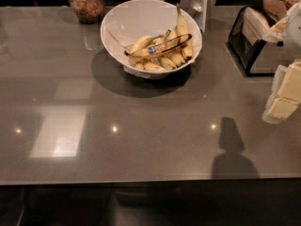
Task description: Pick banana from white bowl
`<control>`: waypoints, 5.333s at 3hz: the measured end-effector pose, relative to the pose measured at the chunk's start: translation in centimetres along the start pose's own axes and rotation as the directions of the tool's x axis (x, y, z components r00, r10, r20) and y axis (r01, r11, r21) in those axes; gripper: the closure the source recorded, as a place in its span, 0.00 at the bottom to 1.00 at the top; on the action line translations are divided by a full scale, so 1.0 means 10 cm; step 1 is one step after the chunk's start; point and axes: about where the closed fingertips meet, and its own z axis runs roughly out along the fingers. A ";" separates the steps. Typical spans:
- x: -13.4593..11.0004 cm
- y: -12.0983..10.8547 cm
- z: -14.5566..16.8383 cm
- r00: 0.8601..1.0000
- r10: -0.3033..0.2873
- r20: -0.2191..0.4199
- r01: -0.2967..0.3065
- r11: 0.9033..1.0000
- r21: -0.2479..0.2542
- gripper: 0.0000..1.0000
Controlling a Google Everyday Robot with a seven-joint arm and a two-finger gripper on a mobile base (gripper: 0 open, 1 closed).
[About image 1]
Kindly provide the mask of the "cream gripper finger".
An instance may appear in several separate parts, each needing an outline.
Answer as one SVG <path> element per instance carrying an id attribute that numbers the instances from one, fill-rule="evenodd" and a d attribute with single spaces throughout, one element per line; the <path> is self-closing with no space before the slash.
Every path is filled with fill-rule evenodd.
<path id="1" fill-rule="evenodd" d="M 262 119 L 272 124 L 280 124 L 286 121 L 298 108 L 298 104 L 285 98 L 271 95 L 265 105 Z"/>

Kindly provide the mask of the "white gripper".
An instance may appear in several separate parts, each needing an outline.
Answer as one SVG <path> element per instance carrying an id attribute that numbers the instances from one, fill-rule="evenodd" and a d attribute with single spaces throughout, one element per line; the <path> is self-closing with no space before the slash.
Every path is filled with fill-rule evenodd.
<path id="1" fill-rule="evenodd" d="M 284 29 L 284 47 L 296 60 L 288 67 L 279 65 L 272 92 L 278 97 L 301 103 L 301 2 L 291 8 Z"/>

